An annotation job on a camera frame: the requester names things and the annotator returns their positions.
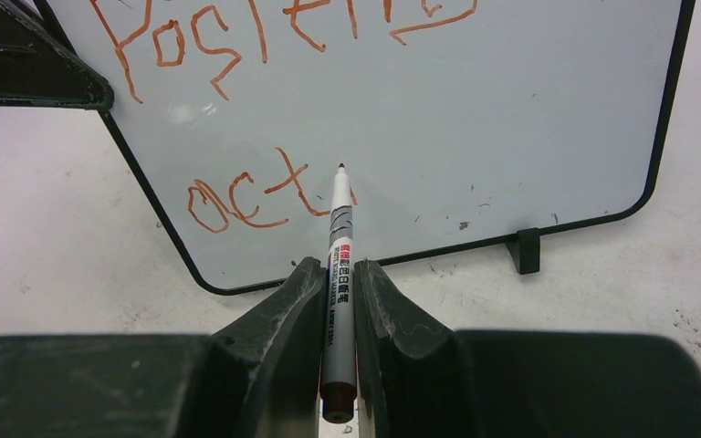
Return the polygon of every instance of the whiteboard marker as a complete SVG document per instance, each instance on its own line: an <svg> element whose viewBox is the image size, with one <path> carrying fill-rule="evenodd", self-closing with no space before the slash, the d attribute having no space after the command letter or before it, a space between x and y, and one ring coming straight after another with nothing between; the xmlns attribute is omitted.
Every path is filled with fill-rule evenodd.
<svg viewBox="0 0 701 438"><path fill-rule="evenodd" d="M327 261L327 329L321 358L324 420L353 419L356 400L356 336L353 324L353 221L351 180L340 164L331 197Z"/></svg>

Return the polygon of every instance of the handwritten word posititz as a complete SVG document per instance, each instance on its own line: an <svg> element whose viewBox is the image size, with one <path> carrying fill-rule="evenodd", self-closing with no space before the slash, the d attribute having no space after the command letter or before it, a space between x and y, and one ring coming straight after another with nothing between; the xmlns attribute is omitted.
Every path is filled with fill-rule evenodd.
<svg viewBox="0 0 701 438"><path fill-rule="evenodd" d="M103 24L103 28L106 29L106 32L109 34L109 38L111 39L111 42L114 44L114 54L117 56L117 59L120 61L122 69L124 70L125 80L128 82L131 97L138 103L143 103L143 101L138 97L138 94L136 93L135 84L132 80L130 64L128 63L128 58L125 55L124 50L125 47L127 47L129 44L135 41L136 38L141 37L144 33L146 33L146 31L149 30L150 26L152 25L152 1L153 0L145 0L143 23L141 24L141 26L133 30L124 39L119 40L114 35L114 32L111 30L111 26L109 25L109 22L106 20L106 17L101 12L100 7L98 6L98 0L89 0L89 2L92 4L93 9L95 9L95 13L98 15L100 22ZM356 12L355 7L353 5L353 0L345 1L348 7L347 9L348 18L350 20L350 31L353 35L353 38L358 38L359 28L356 22ZM265 27L262 24L262 19L259 16L259 12L256 9L256 0L247 0L247 2L248 8L251 11L252 21L254 23L254 26L256 26L256 31L259 37L259 51L262 63L266 64L267 39L265 37ZM477 0L471 0L471 2L471 6L469 6L468 9L463 11L461 14L455 16L445 16L440 19L438 14L440 14L440 11L442 10L442 5L429 6L428 0L421 0L421 8L423 9L426 17L429 19L433 18L434 20L427 21L425 23L399 27L389 32L389 35L402 46L406 46L407 43L403 39L403 34L418 30L425 30L434 27L449 25L451 23L461 21L464 18L471 16L476 11ZM285 16L288 16L289 23L291 24L291 28L292 30L294 30L294 33L297 34L298 37L302 38L310 47L316 49L320 53L324 53L327 50L327 45L317 43L313 39L313 37L305 33L305 31L303 31L297 23L297 15L299 15L300 13L305 13L317 7L327 6L330 3L331 0L314 0L312 2L303 4L301 3L301 0L294 0L293 6L283 9L283 14ZM221 29L224 32L229 30L229 26L227 25L227 23L225 23L224 19L222 18L222 14L219 12L218 8L215 5L208 5L202 7L197 12L195 12L192 15L192 18L190 19L189 27L192 30L192 38L198 50L205 53L206 55L228 55L229 57L231 57L227 61L227 64L224 66L224 68L219 72L219 74L210 79L211 86L216 90L216 93L218 93L219 96L222 97L222 99L229 100L226 93L219 85L219 82L221 82L222 79L224 79L227 76L227 74L233 68L235 68L235 66L243 59L243 56L231 47L213 48L207 47L203 43L203 40L200 38L200 33L198 32L197 27L198 22L201 20L201 18L208 14L211 14L213 16L215 25L219 29ZM391 23L393 16L393 0L382 0L382 15L387 23ZM209 17L205 19L205 21L211 21L211 18ZM176 59L169 61L163 59L162 43L160 42L161 35L166 32L173 32L175 34L175 44L178 47L178 54L176 55ZM170 19L167 23L155 27L154 30L152 30L152 42L154 43L154 50L157 54L157 67L170 68L182 65L184 55L186 53L186 42L184 39L183 31L181 29L181 25L177 20Z"/></svg>
<svg viewBox="0 0 701 438"><path fill-rule="evenodd" d="M286 168L288 170L288 177L282 183L266 188L264 190L264 194L277 192L293 183L294 186L297 188L297 197L310 214L314 216L323 216L329 214L329 210L316 210L315 208L313 208L313 206L310 205L308 198L305 196L304 190L302 190L302 184L299 183L298 177L308 168L308 165L302 164L298 169L294 170L294 167L291 165L291 160L288 158L288 155L286 155L286 152L281 148L276 148L276 150L280 152L280 155L283 158L284 163L286 164ZM230 225L230 217L232 217L233 219L237 219L238 221L252 228L272 228L274 226L280 226L288 222L287 217L269 223L253 222L252 219L254 219L254 217L256 217L256 215L259 214L259 205L254 207L254 210L250 214L244 214L242 211L240 211L240 207L238 207L237 201L235 200L235 189L237 188L237 185L242 181L246 181L249 184L254 184L254 177L251 176L251 174L248 172L243 172L237 177L235 177L232 183L230 183L229 187L227 188L229 204L232 207L232 210L230 210L230 208L227 207L226 203L222 201L219 195L216 194L216 191L214 191L214 189L211 188L211 186L208 185L207 182L200 179L195 179L194 185L187 189L187 192L189 193L189 204L187 205L187 210L189 210L189 214L192 215L192 218L200 226L202 226L202 228L205 228L206 230L214 234L226 231L226 229ZM219 214L219 218L221 219L223 224L214 226L208 224L206 221L200 218L200 216L195 211L196 195L200 196L200 202L202 202L203 205L208 205L208 202L211 202L211 204L215 207L216 212ZM350 198L352 199L353 203L356 204L356 195L353 193L352 189L350 190Z"/></svg>

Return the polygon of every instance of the brown marker end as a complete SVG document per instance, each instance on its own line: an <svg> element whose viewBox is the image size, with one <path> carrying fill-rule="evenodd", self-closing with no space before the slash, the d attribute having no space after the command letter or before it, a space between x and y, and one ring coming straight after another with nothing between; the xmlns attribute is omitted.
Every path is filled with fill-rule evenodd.
<svg viewBox="0 0 701 438"><path fill-rule="evenodd" d="M344 381L327 383L321 387L324 401L323 416L327 422L343 424L353 420L353 401L356 400L356 387Z"/></svg>

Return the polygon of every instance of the whiteboard stand foot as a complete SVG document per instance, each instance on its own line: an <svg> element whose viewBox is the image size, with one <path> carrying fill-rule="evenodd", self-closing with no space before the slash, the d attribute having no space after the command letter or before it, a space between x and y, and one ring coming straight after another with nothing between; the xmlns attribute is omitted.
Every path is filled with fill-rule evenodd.
<svg viewBox="0 0 701 438"><path fill-rule="evenodd" d="M533 274L539 271L541 240L538 228L520 230L507 240L507 249L515 262L518 274Z"/></svg>

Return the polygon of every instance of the scratched white surface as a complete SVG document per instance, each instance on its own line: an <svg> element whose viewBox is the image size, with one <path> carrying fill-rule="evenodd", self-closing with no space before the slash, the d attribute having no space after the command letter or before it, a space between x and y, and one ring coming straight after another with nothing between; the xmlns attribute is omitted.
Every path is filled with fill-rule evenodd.
<svg viewBox="0 0 701 438"><path fill-rule="evenodd" d="M348 166L360 206L354 212L359 251L373 259L567 224L629 209L646 182L680 1L509 2L483 0L476 12L445 26L389 36L400 27L460 16L476 0L444 0L427 18L419 2L355 2L358 39L346 2L299 14L291 0L258 1L267 63L248 2L217 2L227 32L209 14L196 46L193 14L207 0L99 0L118 41L148 26L124 48L138 103L90 2L49 0L68 38L114 88L112 114L178 230L204 280L224 289L287 276L291 260L322 259L326 218L309 214L290 184L276 147L294 167L307 200L329 208L339 162ZM159 68L152 31L177 20L182 64ZM178 48L159 36L164 60ZM211 234L187 211L187 189L199 178L232 210L228 187L256 229L231 219ZM213 228L210 204L194 209Z"/></svg>
<svg viewBox="0 0 701 438"><path fill-rule="evenodd" d="M548 236L542 256L525 277L500 246L386 271L454 329L656 333L701 367L701 1L651 202ZM208 333L268 293L193 282L94 114L0 109L0 334Z"/></svg>

